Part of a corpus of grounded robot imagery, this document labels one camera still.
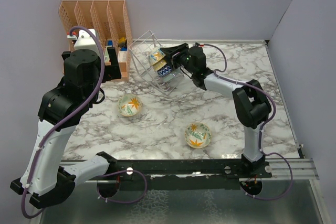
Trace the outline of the blue yellow floral bowl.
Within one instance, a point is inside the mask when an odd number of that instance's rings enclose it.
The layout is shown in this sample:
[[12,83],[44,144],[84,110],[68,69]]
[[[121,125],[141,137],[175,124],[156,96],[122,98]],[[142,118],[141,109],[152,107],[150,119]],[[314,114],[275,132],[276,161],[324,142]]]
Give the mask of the blue yellow floral bowl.
[[165,53],[161,50],[160,47],[155,47],[148,56],[150,65],[154,65],[156,62],[160,61],[165,57]]

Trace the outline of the red patterned bowl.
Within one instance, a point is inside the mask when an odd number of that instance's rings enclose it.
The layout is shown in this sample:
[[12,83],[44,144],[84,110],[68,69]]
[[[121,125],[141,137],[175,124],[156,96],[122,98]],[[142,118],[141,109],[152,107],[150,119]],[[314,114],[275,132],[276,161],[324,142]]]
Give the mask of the red patterned bowl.
[[173,67],[170,65],[165,65],[161,69],[159,69],[156,73],[160,78],[163,78],[170,74],[173,71]]

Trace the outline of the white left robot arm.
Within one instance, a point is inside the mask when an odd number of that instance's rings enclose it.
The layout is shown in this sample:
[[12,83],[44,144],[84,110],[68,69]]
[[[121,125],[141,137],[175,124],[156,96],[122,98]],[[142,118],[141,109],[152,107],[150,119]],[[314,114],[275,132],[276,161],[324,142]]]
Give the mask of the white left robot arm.
[[57,87],[42,98],[38,112],[38,135],[23,176],[10,188],[19,195],[30,194],[30,204],[44,209],[64,202],[74,188],[94,177],[115,175],[114,158],[100,152],[92,159],[68,168],[60,165],[69,138],[81,117],[102,102],[98,83],[101,60],[97,50],[65,51],[64,76]]

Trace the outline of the orange flower bowl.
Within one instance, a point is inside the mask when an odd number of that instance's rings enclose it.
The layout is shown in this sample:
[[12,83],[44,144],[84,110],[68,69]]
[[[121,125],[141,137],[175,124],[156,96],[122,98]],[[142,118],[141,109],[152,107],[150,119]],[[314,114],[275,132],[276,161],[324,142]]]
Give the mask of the orange flower bowl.
[[137,95],[125,94],[118,100],[118,111],[122,116],[135,116],[141,109],[142,101]]
[[186,143],[195,149],[208,146],[212,136],[210,128],[204,123],[192,123],[186,127],[184,132]]

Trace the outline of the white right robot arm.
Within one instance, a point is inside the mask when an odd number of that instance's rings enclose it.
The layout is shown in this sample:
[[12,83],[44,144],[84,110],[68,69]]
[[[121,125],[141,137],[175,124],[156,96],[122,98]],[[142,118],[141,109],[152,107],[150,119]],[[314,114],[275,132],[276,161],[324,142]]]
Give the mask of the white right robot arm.
[[173,68],[182,67],[191,75],[196,87],[233,99],[237,118],[244,126],[241,171],[246,177],[258,174],[265,162],[265,154],[261,150],[263,128],[272,112],[260,83],[254,79],[243,82],[220,76],[218,70],[207,66],[206,55],[200,44],[189,47],[184,43],[175,47],[161,47],[160,50]]

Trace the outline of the plain teal bowl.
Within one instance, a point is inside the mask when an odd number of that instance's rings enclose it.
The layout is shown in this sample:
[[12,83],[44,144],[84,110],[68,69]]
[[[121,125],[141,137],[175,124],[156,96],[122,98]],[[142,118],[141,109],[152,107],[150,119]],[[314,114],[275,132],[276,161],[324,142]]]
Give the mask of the plain teal bowl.
[[179,74],[181,74],[180,70],[175,69],[172,72],[170,72],[169,74],[167,74],[166,76],[162,77],[159,81],[160,85],[163,85],[164,83],[168,83],[170,82],[172,79],[174,79],[175,77],[177,77]]

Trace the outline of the yellow sun blue bowl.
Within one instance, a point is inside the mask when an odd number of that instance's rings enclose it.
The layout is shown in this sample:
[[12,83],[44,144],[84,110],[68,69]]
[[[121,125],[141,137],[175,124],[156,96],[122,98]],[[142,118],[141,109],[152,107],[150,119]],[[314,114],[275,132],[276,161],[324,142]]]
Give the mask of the yellow sun blue bowl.
[[166,65],[167,65],[167,62],[164,59],[161,59],[160,61],[156,62],[152,67],[154,71],[159,71]]

